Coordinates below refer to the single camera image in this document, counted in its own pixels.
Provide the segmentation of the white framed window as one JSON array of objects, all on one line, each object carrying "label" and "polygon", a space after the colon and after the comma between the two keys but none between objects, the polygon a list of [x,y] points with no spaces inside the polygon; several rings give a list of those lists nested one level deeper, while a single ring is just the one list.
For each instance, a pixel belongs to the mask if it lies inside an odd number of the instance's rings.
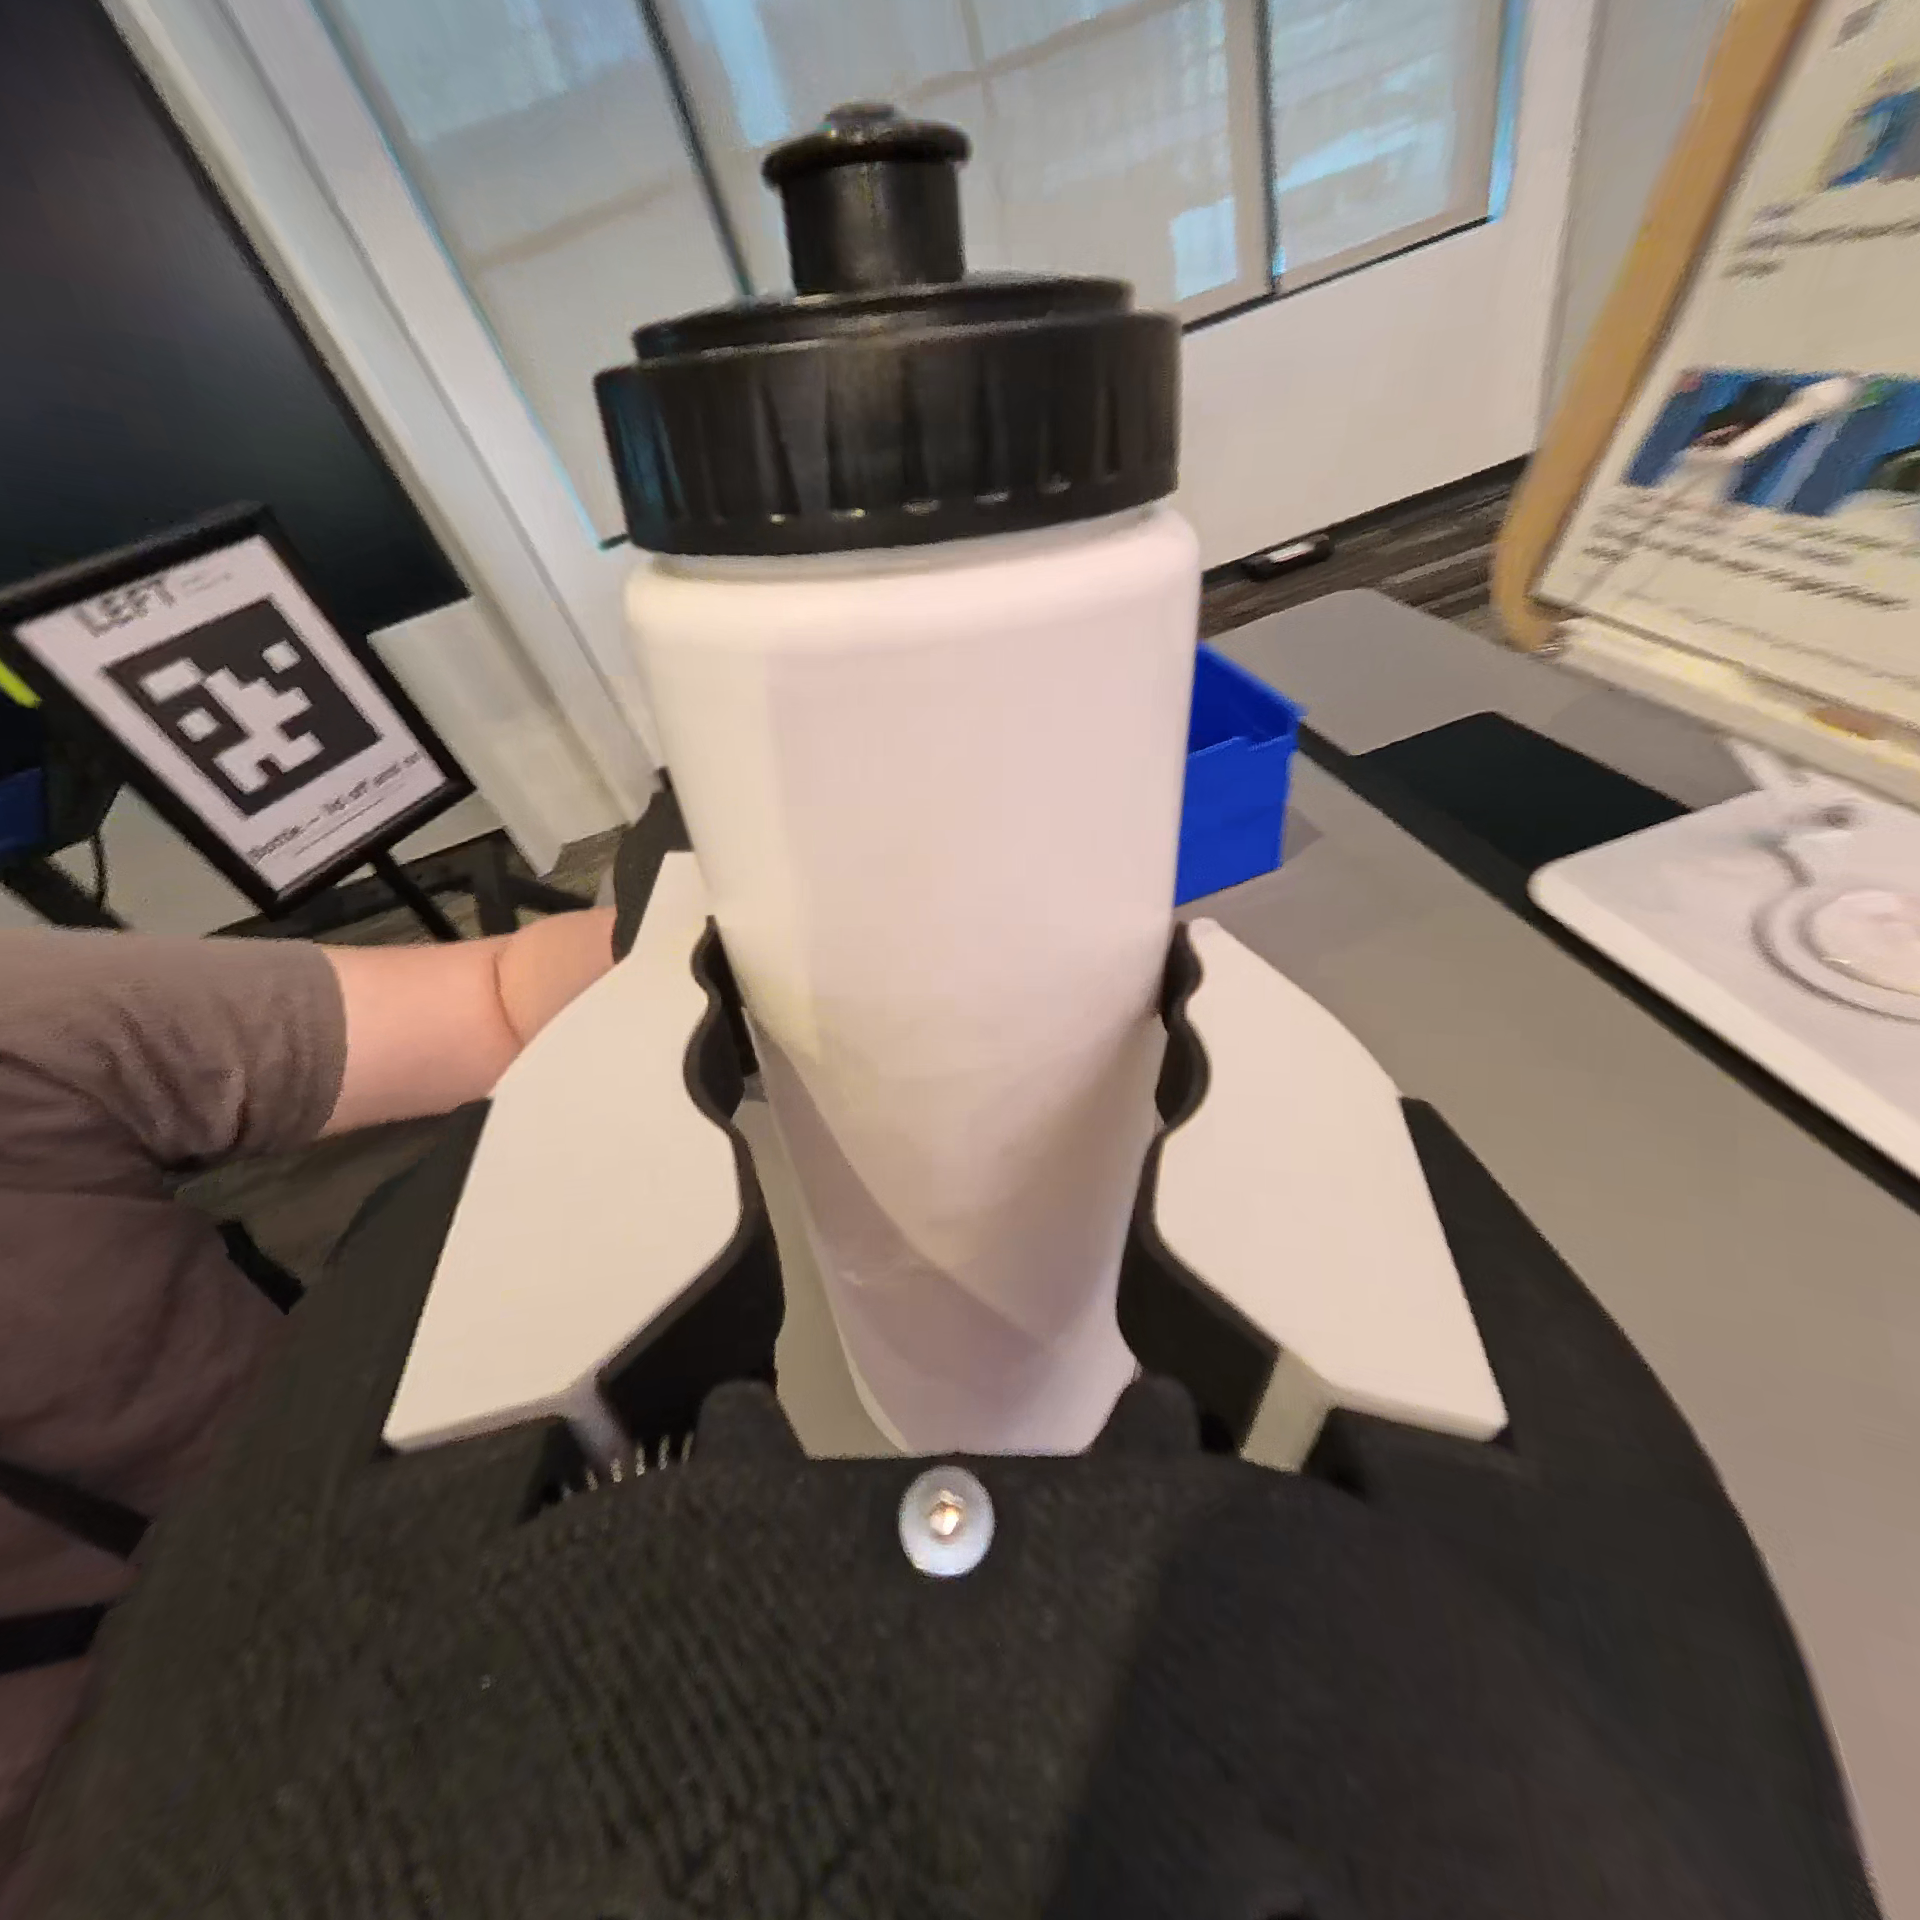
[{"label": "white framed window", "polygon": [[831,106],[970,136],[974,269],[1133,280],[1211,325],[1500,214],[1516,4],[1481,0],[509,0],[315,4],[473,269],[694,214],[790,292],[763,158]]}]

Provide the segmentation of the instruction sheet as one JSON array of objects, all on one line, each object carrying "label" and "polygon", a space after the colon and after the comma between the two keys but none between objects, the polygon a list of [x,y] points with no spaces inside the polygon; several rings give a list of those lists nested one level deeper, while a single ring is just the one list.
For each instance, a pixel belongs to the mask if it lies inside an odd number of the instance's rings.
[{"label": "instruction sheet", "polygon": [[1914,4],[1796,35],[1553,606],[1914,703],[1914,56]]}]

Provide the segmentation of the white sign stand base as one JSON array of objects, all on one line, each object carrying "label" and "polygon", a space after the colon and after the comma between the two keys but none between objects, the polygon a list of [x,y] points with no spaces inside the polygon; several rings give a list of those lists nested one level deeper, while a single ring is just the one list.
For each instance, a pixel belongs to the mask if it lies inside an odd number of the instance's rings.
[{"label": "white sign stand base", "polygon": [[1556,666],[1705,722],[1754,786],[1540,869],[1531,906],[1914,1176],[1914,713],[1617,622],[1566,622]]}]

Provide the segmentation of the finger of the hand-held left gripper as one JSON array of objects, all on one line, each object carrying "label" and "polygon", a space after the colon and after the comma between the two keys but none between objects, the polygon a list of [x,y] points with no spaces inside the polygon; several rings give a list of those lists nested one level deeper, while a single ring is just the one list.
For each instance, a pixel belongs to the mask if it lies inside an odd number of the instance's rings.
[{"label": "finger of the hand-held left gripper", "polygon": [[705,875],[697,875],[697,855],[669,855],[657,869],[657,887],[653,887],[653,906],[639,916],[639,936],[625,954],[639,962],[694,962],[697,946],[711,931],[711,898],[705,898]]}]

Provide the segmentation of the black sign holder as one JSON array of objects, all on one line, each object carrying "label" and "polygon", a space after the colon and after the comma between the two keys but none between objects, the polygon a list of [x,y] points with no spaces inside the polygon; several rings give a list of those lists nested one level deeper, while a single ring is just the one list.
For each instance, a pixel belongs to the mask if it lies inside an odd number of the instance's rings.
[{"label": "black sign holder", "polygon": [[15,584],[9,671],[274,923],[373,875],[427,936],[445,911],[393,846],[473,775],[322,599],[274,504]]}]

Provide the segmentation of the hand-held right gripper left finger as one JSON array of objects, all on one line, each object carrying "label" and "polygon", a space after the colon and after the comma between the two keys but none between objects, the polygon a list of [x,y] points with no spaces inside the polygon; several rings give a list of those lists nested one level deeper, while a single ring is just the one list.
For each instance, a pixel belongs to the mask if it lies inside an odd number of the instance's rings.
[{"label": "hand-held right gripper left finger", "polygon": [[594,1482],[777,1381],[785,1253],[711,916],[653,916],[489,1091],[378,1447],[556,1420]]}]

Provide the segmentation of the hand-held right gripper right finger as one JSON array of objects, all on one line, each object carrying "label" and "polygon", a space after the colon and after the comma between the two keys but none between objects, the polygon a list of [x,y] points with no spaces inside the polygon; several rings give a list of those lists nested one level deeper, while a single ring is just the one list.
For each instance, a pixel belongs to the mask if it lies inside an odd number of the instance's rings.
[{"label": "hand-held right gripper right finger", "polygon": [[1211,1458],[1305,1465],[1332,1416],[1500,1441],[1494,1381],[1404,1091],[1218,916],[1167,931],[1157,1140],[1120,1329]]}]

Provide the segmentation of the black bottle lid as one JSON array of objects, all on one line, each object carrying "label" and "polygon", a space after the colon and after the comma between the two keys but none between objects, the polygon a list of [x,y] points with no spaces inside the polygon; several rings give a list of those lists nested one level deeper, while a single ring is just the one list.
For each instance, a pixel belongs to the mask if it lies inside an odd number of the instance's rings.
[{"label": "black bottle lid", "polygon": [[965,165],[893,106],[763,158],[797,292],[639,325],[594,377],[632,548],[981,546],[1177,491],[1177,316],[1127,280],[970,269]]}]

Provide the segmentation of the blue plastic object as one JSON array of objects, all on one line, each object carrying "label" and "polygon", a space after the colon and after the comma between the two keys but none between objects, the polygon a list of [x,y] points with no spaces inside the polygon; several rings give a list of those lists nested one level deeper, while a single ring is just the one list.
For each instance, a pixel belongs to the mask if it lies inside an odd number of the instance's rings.
[{"label": "blue plastic object", "polygon": [[1195,647],[1177,906],[1250,887],[1287,859],[1302,716],[1287,692]]}]

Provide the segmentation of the white bottle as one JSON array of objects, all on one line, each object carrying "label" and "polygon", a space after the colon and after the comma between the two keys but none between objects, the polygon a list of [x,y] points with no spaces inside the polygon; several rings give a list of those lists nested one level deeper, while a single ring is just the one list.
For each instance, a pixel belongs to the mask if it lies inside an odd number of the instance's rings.
[{"label": "white bottle", "polygon": [[1167,504],[625,576],[824,1315],[906,1458],[1077,1458],[1137,1372],[1195,598]]}]

